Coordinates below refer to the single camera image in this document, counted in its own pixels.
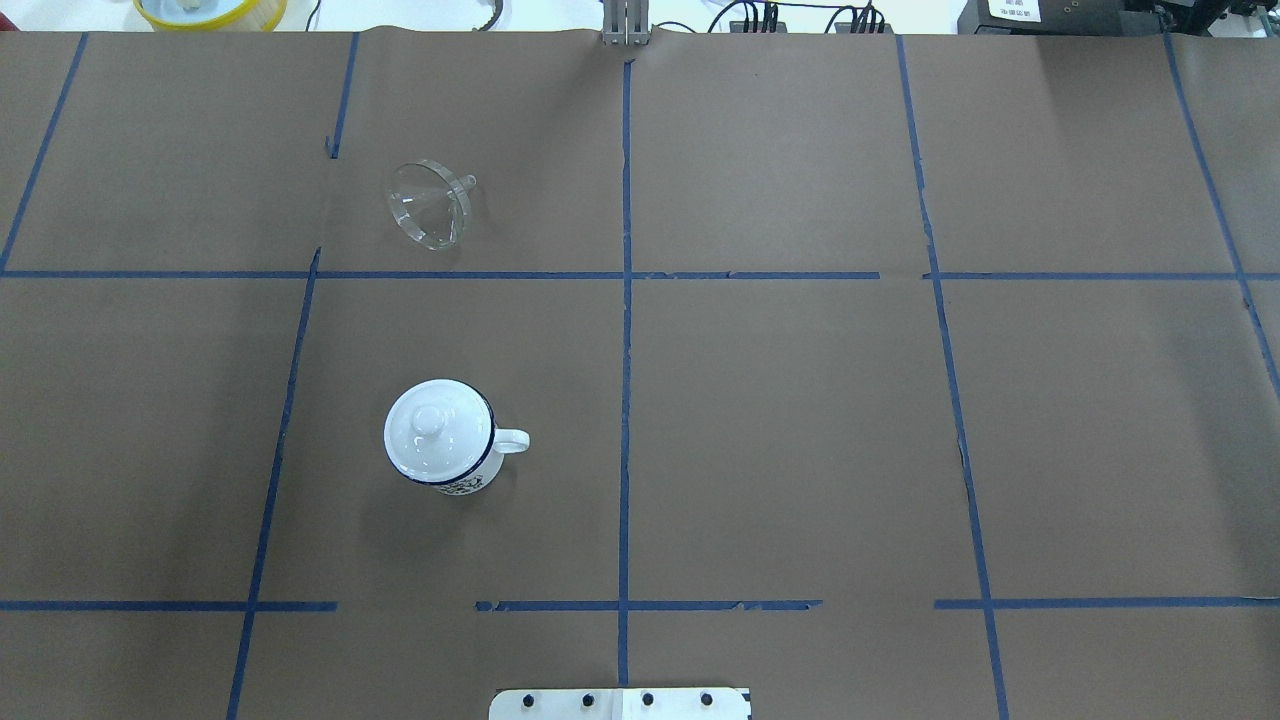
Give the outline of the white round lid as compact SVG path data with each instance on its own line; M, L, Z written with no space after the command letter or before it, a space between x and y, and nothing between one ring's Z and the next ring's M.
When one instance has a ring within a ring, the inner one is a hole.
M495 432L492 405L477 389L460 380L433 379L393 402L383 443L402 475L421 484L447 486L475 473Z

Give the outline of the white enamel mug blue rim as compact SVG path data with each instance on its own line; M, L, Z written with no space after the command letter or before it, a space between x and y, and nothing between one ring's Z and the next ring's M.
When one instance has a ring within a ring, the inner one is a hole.
M449 496L463 496L476 493L484 489L490 483L494 482L498 473L500 471L506 456L511 454L521 454L529 450L531 445L530 436L525 430L504 429L497 423L495 416L495 437L492 443L492 448L485 457L485 460L475 469L470 477L462 480L447 484L447 486L428 486L443 495Z

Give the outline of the black computer box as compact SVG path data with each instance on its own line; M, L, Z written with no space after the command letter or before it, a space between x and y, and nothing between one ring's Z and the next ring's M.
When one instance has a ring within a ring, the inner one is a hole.
M1276 1L966 1L959 35L1276 37Z

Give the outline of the yellow rimmed bowl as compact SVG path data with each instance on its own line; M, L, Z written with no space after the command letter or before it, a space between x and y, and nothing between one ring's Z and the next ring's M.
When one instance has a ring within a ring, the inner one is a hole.
M133 1L160 32L271 32L288 1Z

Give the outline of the aluminium frame post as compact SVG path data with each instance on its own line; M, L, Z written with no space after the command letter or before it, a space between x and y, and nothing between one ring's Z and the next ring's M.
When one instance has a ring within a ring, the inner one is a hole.
M652 41L649 0L602 0L602 41L605 46L645 46Z

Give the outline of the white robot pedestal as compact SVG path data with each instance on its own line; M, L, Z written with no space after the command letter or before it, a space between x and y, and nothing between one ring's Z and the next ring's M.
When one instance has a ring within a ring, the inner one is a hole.
M732 687L544 688L498 692L489 719L751 719Z

